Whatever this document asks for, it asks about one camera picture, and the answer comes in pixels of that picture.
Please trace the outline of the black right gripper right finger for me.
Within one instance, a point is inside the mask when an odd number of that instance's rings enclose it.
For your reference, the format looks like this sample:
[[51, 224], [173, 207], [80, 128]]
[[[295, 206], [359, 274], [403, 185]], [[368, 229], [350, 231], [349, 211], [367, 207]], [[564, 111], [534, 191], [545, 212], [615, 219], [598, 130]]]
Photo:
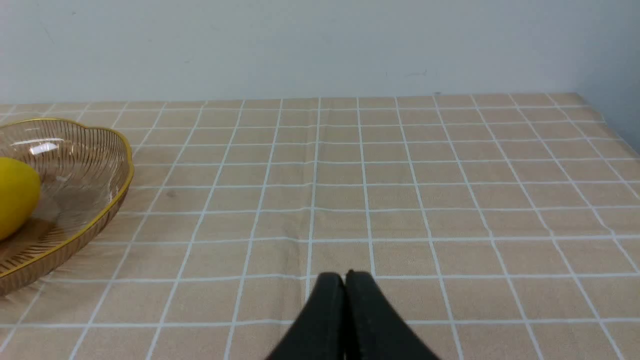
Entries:
[[438, 360], [384, 296], [373, 276], [346, 273], [347, 360]]

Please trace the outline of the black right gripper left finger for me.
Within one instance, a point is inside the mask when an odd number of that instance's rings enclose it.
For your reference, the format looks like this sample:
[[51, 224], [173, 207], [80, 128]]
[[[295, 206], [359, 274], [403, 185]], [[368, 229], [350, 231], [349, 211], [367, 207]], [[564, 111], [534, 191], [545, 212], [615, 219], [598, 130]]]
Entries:
[[320, 273], [301, 312], [267, 359], [343, 360], [345, 301], [341, 276]]

